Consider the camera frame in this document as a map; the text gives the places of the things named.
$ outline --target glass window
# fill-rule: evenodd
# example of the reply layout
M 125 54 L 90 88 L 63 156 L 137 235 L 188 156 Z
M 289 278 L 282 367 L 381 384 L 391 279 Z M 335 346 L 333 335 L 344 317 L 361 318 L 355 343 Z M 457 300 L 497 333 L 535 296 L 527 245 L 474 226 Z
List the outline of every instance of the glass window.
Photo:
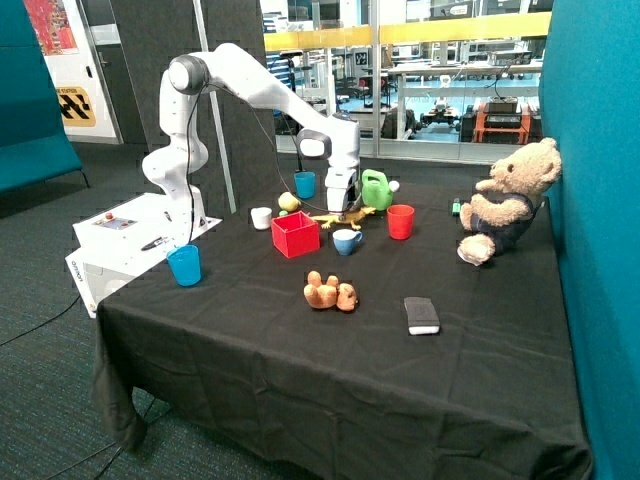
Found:
M 363 151 L 455 160 L 541 138 L 552 0 L 380 0 L 379 45 L 371 0 L 262 0 L 278 2 L 286 18 L 276 32 L 300 32 L 287 47 L 305 48 L 274 68 L 314 108 L 358 120 Z

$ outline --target robot control box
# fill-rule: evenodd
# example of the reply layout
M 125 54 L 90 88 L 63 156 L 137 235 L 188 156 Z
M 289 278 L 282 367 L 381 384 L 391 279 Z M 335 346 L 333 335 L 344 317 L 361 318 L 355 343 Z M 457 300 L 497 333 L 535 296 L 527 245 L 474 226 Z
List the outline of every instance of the robot control box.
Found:
M 168 202 L 166 195 L 145 193 L 73 225 L 80 248 L 66 262 L 91 318 L 102 300 L 165 260 L 173 248 Z M 193 238 L 221 221 L 207 218 Z

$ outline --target label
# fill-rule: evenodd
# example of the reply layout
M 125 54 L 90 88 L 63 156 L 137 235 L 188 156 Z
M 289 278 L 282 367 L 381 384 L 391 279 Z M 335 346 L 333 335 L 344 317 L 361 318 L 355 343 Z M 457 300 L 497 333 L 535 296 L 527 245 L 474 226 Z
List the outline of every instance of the label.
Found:
M 56 88 L 56 93 L 65 127 L 96 126 L 89 95 L 82 87 L 60 87 Z

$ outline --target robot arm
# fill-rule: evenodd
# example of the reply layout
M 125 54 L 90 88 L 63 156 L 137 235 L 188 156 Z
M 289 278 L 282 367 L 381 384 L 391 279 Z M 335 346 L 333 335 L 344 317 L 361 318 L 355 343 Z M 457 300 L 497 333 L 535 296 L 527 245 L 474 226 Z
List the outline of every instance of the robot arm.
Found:
M 189 172 L 193 172 L 201 168 L 208 157 L 207 149 L 196 132 L 195 103 L 200 94 L 215 89 L 223 89 L 256 109 L 281 110 L 303 125 L 296 139 L 300 153 L 306 158 L 329 162 L 325 182 L 327 209 L 338 213 L 357 206 L 358 123 L 346 117 L 325 117 L 318 113 L 250 54 L 226 43 L 213 52 L 175 58 L 162 78 L 160 127 L 169 135 L 171 143 L 146 157 L 143 170 L 149 180 L 171 197 L 179 210 L 176 212 L 179 217 L 184 217 L 185 209 L 188 216 L 191 215 L 191 194 L 199 197 L 197 189 L 186 183 L 187 161 Z M 203 216 L 204 212 L 198 211 L 203 209 L 197 198 L 195 204 L 197 223 L 198 215 Z

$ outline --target teddy bear foot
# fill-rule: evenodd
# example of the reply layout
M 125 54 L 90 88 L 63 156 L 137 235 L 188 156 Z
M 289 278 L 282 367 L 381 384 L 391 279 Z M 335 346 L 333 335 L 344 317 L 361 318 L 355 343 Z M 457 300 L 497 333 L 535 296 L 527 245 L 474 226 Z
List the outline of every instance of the teddy bear foot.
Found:
M 471 216 L 473 215 L 473 207 L 468 203 L 463 203 L 460 207 L 460 223 L 462 228 L 471 231 Z
M 476 267 L 489 260 L 495 253 L 495 245 L 486 235 L 467 237 L 458 247 L 458 256 Z

